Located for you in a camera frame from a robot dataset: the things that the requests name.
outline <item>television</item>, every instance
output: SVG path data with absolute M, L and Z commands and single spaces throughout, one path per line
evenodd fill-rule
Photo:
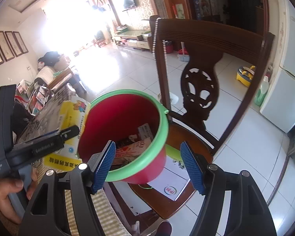
M 135 0 L 114 0 L 114 5 L 117 6 L 119 10 L 126 11 L 136 7 L 136 2 Z

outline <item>blue gripper pad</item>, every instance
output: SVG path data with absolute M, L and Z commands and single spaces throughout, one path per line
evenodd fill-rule
M 181 143 L 180 154 L 194 189 L 202 194 L 205 190 L 203 185 L 203 174 L 194 158 L 193 151 L 189 148 L 186 142 Z
M 110 170 L 112 162 L 116 155 L 116 144 L 115 142 L 111 142 L 109 146 L 103 150 L 105 154 L 101 158 L 101 161 L 94 171 L 94 180 L 91 186 L 92 192 L 95 194 L 99 189 L 103 187 L 103 184 L 106 180 L 107 174 Z

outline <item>chair backrest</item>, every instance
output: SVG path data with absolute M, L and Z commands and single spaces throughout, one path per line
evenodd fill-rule
M 157 15 L 150 17 L 150 25 L 154 36 Z M 162 104 L 169 109 L 171 117 L 183 122 L 214 148 L 214 155 L 231 134 L 237 123 L 249 107 L 253 96 L 263 79 L 270 55 L 274 35 L 267 33 L 264 37 L 244 29 L 229 25 L 187 19 L 159 19 L 156 34 L 155 58 L 162 94 Z M 162 40 L 184 42 L 190 61 L 181 76 L 181 90 L 184 115 L 171 110 L 169 86 L 166 73 Z M 240 106 L 228 127 L 217 140 L 206 131 L 204 120 L 208 119 L 219 97 L 219 83 L 214 71 L 215 64 L 228 53 L 256 66 L 253 80 Z M 201 92 L 207 91 L 207 98 L 201 98 Z

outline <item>white refrigerator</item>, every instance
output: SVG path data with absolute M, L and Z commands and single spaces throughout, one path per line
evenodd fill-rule
M 260 113 L 284 132 L 295 125 L 295 8 L 278 0 L 279 27 L 273 67 L 278 67 Z

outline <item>red bucket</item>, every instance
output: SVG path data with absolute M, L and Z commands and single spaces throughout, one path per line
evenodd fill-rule
M 144 184 L 155 179 L 166 162 L 168 110 L 152 96 L 137 90 L 116 90 L 91 105 L 78 146 L 83 162 L 101 152 L 108 140 L 118 141 L 137 134 L 138 127 L 148 123 L 154 136 L 150 146 L 134 161 L 110 171 L 106 181 Z

